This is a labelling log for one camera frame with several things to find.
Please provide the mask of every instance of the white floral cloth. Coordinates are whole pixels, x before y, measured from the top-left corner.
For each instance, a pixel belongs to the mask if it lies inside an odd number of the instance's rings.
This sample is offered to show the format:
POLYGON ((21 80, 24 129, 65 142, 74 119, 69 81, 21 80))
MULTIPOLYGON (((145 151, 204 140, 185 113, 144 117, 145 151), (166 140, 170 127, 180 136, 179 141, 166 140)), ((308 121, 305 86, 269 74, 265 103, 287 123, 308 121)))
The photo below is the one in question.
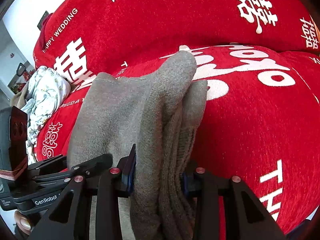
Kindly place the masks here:
POLYGON ((40 130, 55 113, 70 93, 68 81, 62 78, 54 69, 41 66, 29 80, 26 94, 26 105, 21 109, 28 114, 27 152, 29 164, 36 158, 33 145, 36 143, 40 130))

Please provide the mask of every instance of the fingernail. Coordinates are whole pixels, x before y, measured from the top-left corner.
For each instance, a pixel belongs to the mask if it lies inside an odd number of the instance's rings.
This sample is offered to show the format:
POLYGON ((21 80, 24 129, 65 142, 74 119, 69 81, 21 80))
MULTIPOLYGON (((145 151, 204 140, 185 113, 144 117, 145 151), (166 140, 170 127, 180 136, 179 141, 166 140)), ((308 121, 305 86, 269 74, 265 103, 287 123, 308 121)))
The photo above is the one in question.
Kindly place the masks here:
POLYGON ((26 219, 21 218, 20 223, 26 230, 31 230, 31 225, 26 219))

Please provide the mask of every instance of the fabric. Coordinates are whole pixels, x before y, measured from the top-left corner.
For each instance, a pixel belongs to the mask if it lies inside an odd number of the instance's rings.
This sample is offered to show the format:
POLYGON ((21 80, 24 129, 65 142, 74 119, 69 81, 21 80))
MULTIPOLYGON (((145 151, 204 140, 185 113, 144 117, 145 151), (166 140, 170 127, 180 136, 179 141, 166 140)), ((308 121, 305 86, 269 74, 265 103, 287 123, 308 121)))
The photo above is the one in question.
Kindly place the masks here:
POLYGON ((28 84, 29 84, 29 81, 25 84, 25 86, 23 87, 23 89, 19 93, 17 93, 16 95, 14 95, 11 98, 10 106, 15 106, 15 107, 21 109, 26 105, 25 96, 28 91, 28 84))
MULTIPOLYGON (((105 152, 113 155, 117 165, 136 143, 130 221, 121 220, 122 228, 132 225, 136 239, 192 238, 192 225, 180 199, 180 175, 206 103, 207 81, 191 83, 195 72, 194 56, 181 51, 141 78, 116 80, 100 73, 74 126, 69 167, 105 152)), ((121 203, 119 208, 127 210, 121 203)))
POLYGON ((153 60, 181 44, 320 51, 316 27, 299 0, 66 0, 42 33, 36 66, 54 68, 78 87, 99 72, 153 60))
POLYGON ((56 71, 41 66, 28 81, 26 105, 21 108, 28 114, 28 140, 26 141, 29 163, 36 161, 33 145, 41 128, 59 109, 63 100, 70 93, 70 84, 59 76, 56 71))
MULTIPOLYGON (((195 79, 207 79, 210 87, 192 158, 218 176, 244 179, 282 230, 290 232, 320 204, 316 166, 320 58, 236 44, 190 47, 190 51, 198 65, 195 79)), ((174 53, 159 54, 125 70, 119 67, 111 74, 115 78, 147 75, 174 53)), ((62 126, 54 156, 67 154, 87 89, 70 94, 51 118, 53 125, 62 126)), ((49 125, 39 135, 38 159, 47 158, 41 150, 49 125)))
POLYGON ((50 13, 42 22, 42 26, 41 26, 41 31, 40 31, 40 36, 39 36, 39 45, 42 49, 44 49, 46 40, 45 40, 45 36, 44 36, 44 30, 45 30, 45 26, 49 20, 49 18, 51 17, 52 13, 50 13))

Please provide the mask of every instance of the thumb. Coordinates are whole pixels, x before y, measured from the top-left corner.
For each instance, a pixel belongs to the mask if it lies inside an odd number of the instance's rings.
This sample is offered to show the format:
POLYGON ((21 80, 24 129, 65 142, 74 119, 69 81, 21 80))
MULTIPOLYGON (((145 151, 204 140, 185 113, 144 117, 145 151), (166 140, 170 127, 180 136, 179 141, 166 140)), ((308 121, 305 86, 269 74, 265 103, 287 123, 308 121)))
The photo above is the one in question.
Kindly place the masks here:
POLYGON ((19 211, 14 212, 14 220, 17 226, 27 235, 30 235, 32 224, 29 219, 22 215, 19 211))

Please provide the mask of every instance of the bedding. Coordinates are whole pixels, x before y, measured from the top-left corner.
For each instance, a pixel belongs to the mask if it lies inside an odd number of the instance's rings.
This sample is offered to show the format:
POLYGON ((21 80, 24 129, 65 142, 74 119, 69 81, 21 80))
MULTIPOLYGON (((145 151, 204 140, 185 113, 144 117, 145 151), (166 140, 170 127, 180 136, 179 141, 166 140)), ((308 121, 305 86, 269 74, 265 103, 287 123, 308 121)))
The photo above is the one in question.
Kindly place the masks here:
POLYGON ((69 93, 68 81, 52 68, 41 66, 30 78, 25 95, 26 105, 21 108, 28 114, 28 140, 26 141, 28 164, 36 162, 33 145, 37 142, 41 128, 59 109, 69 93))
POLYGON ((34 59, 73 89, 39 133, 37 159, 67 154, 99 72, 140 77, 188 50, 209 87, 192 158, 244 179, 287 233, 320 200, 317 33, 299 0, 66 0, 34 59))
MULTIPOLYGON (((194 80, 209 86, 192 158, 218 176, 243 178, 289 232, 320 200, 320 58, 239 44, 180 50, 195 56, 194 80)), ((113 76, 152 73, 171 54, 160 56, 113 76)), ((40 132, 38 160, 66 155, 87 90, 71 93, 40 132)))

